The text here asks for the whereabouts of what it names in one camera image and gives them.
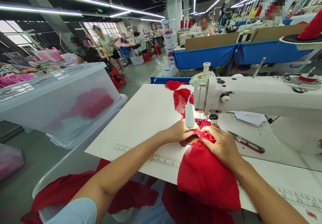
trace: window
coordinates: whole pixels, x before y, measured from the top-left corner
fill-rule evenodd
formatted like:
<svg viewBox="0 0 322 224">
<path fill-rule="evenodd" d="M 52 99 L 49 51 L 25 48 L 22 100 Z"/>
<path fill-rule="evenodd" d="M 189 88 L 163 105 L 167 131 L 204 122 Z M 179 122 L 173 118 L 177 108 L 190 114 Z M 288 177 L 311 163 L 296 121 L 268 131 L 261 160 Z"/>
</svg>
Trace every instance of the window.
<svg viewBox="0 0 322 224">
<path fill-rule="evenodd" d="M 37 45 L 31 41 L 15 21 L 0 20 L 0 31 L 24 50 L 37 50 Z"/>
<path fill-rule="evenodd" d="M 97 35 L 95 35 L 95 32 L 93 31 L 93 25 L 99 26 L 102 29 L 103 34 L 109 34 L 119 38 L 122 37 L 117 24 L 114 22 L 84 22 L 84 25 L 92 35 L 94 41 L 97 41 Z"/>
</svg>

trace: plastic stool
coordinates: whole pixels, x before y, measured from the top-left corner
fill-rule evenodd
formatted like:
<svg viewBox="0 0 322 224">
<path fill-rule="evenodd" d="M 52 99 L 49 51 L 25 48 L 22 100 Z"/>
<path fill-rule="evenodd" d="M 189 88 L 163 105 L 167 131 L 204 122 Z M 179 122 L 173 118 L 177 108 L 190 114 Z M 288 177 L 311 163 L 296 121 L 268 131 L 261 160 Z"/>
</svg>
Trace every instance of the plastic stool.
<svg viewBox="0 0 322 224">
<path fill-rule="evenodd" d="M 109 76 L 117 90 L 121 89 L 121 85 L 123 83 L 127 84 L 127 82 L 124 80 L 122 75 L 117 70 L 111 71 L 109 73 Z"/>
<path fill-rule="evenodd" d="M 160 45 L 155 45 L 154 46 L 154 53 L 157 55 L 157 54 L 162 54 L 161 52 L 161 48 L 160 48 Z"/>
<path fill-rule="evenodd" d="M 146 60 L 150 61 L 150 59 L 153 60 L 151 52 L 148 49 L 147 49 L 146 53 L 142 53 L 142 54 L 143 54 L 143 60 L 144 61 L 146 61 Z"/>
</svg>

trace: concrete floor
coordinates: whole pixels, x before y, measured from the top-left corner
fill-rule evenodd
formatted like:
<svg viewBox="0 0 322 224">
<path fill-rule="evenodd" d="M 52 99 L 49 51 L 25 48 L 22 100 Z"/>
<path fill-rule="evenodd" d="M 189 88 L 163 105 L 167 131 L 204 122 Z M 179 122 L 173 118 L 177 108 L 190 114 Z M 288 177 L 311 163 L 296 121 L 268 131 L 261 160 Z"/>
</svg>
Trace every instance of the concrete floor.
<svg viewBox="0 0 322 224">
<path fill-rule="evenodd" d="M 127 95 L 128 100 L 139 88 L 150 82 L 151 75 L 159 75 L 161 66 L 167 61 L 165 53 L 153 55 L 153 60 L 143 65 L 129 64 L 125 67 L 124 85 L 119 91 Z M 42 132 L 33 131 L 30 134 L 20 132 L 4 144 L 23 150 L 25 165 L 17 172 L 0 182 L 0 223 L 20 223 L 20 218 L 30 211 L 32 191 L 37 182 L 56 164 L 69 150 L 59 148 L 50 142 Z M 104 223 L 116 223 L 111 217 Z"/>
</svg>

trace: hand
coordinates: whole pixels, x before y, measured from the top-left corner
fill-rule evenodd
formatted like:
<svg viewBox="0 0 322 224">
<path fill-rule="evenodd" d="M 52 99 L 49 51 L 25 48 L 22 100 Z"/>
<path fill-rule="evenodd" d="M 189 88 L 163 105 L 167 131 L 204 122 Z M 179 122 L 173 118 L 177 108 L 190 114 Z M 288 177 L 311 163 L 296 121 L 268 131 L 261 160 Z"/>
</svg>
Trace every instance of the hand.
<svg viewBox="0 0 322 224">
<path fill-rule="evenodd" d="M 193 129 L 198 129 L 198 125 L 195 123 Z M 162 131 L 162 136 L 165 138 L 166 143 L 174 143 L 185 140 L 195 133 L 185 126 L 185 119 L 180 120 L 173 124 L 171 127 Z"/>
<path fill-rule="evenodd" d="M 202 138 L 202 142 L 210 149 L 210 151 L 216 155 L 224 165 L 226 165 L 231 171 L 235 171 L 240 167 L 244 159 L 238 152 L 234 138 L 219 128 L 213 126 L 205 126 L 201 129 L 202 132 L 209 132 L 215 137 L 214 143 Z"/>
</svg>

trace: machine knob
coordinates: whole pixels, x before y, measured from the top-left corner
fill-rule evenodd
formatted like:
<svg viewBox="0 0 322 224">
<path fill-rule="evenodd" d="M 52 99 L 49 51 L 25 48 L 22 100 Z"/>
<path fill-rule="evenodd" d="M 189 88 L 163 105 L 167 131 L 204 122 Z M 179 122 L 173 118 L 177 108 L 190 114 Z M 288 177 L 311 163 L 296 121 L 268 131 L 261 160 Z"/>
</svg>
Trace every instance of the machine knob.
<svg viewBox="0 0 322 224">
<path fill-rule="evenodd" d="M 221 100 L 222 100 L 223 103 L 229 102 L 230 101 L 230 96 L 229 95 L 228 96 L 227 95 L 226 96 L 222 96 L 221 97 Z"/>
<path fill-rule="evenodd" d="M 211 122 L 212 126 L 214 126 L 214 127 L 218 126 L 218 120 L 217 119 L 212 119 L 210 122 Z"/>
</svg>

